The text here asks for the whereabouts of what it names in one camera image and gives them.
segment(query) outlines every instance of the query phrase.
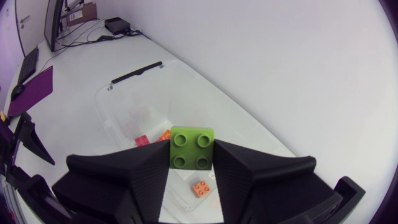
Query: red lego brick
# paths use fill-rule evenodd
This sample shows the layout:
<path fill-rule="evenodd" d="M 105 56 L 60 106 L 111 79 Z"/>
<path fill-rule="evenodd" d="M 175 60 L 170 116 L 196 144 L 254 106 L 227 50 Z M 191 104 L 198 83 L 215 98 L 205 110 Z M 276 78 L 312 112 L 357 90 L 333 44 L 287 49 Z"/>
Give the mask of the red lego brick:
<path fill-rule="evenodd" d="M 138 146 L 145 146 L 146 144 L 149 144 L 149 141 L 148 141 L 148 138 L 147 138 L 146 135 L 138 137 L 134 141 L 136 142 L 137 147 Z"/>
<path fill-rule="evenodd" d="M 210 191 L 209 186 L 207 186 L 206 182 L 203 180 L 192 187 L 193 192 L 197 197 L 203 197 Z"/>

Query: monitor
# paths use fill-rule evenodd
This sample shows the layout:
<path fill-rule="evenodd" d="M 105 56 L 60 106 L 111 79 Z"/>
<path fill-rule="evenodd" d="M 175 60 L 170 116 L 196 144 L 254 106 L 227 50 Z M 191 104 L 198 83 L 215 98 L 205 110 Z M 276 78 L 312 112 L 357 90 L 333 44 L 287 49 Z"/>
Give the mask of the monitor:
<path fill-rule="evenodd" d="M 55 39 L 59 32 L 63 0 L 49 0 L 45 16 L 44 37 L 52 52 L 55 51 Z"/>

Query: black handle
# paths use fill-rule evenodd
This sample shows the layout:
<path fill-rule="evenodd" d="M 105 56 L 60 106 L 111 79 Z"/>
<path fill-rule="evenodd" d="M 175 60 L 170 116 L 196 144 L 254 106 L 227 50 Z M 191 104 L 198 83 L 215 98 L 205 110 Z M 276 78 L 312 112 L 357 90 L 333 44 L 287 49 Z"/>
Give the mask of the black handle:
<path fill-rule="evenodd" d="M 144 71 L 149 70 L 151 68 L 158 67 L 158 66 L 160 66 L 162 64 L 163 64 L 163 62 L 153 63 L 152 65 L 148 65 L 148 66 L 146 66 L 144 68 L 140 68 L 140 69 L 135 70 L 133 72 L 130 72 L 130 73 L 126 74 L 126 75 L 123 75 L 123 76 L 121 76 L 119 78 L 115 78 L 114 80 L 111 81 L 111 83 L 116 84 L 116 83 L 121 82 L 121 81 L 123 81 L 123 80 L 125 80 L 127 78 L 133 77 L 134 75 L 141 75 L 141 74 L 144 73 Z"/>
<path fill-rule="evenodd" d="M 342 223 L 354 210 L 362 199 L 365 191 L 349 177 L 342 177 L 335 187 L 335 192 L 343 196 L 340 205 L 335 213 L 325 222 L 325 224 Z"/>

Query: white wall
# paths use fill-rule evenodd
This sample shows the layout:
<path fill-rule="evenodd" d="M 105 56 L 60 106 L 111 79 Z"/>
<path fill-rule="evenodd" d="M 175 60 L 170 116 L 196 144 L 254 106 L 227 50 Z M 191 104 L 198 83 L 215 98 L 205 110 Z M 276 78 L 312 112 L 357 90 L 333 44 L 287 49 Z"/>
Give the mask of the white wall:
<path fill-rule="evenodd" d="M 0 11 L 0 110 L 4 109 L 12 76 L 23 57 L 15 19 L 15 0 L 7 0 Z"/>
<path fill-rule="evenodd" d="M 377 1 L 96 2 L 315 156 L 330 186 L 351 177 L 367 193 L 347 223 L 370 221 L 398 162 L 397 44 Z"/>

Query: purple mat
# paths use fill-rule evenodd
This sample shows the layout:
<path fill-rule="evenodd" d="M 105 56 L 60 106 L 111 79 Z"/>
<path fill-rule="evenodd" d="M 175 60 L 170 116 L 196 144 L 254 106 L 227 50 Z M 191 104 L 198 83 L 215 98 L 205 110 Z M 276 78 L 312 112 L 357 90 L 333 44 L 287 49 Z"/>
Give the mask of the purple mat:
<path fill-rule="evenodd" d="M 27 82 L 25 90 L 10 102 L 8 116 L 20 115 L 52 92 L 52 66 Z"/>

